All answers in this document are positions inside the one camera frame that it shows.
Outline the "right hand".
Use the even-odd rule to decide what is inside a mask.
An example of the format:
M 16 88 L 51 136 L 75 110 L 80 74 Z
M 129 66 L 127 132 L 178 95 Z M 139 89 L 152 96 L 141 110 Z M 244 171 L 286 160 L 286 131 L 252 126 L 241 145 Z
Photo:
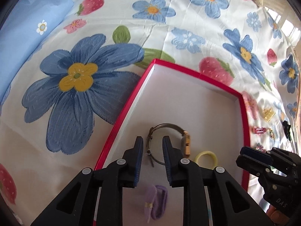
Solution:
M 272 205 L 269 206 L 266 214 L 276 225 L 285 225 L 289 221 L 289 218 L 286 215 Z

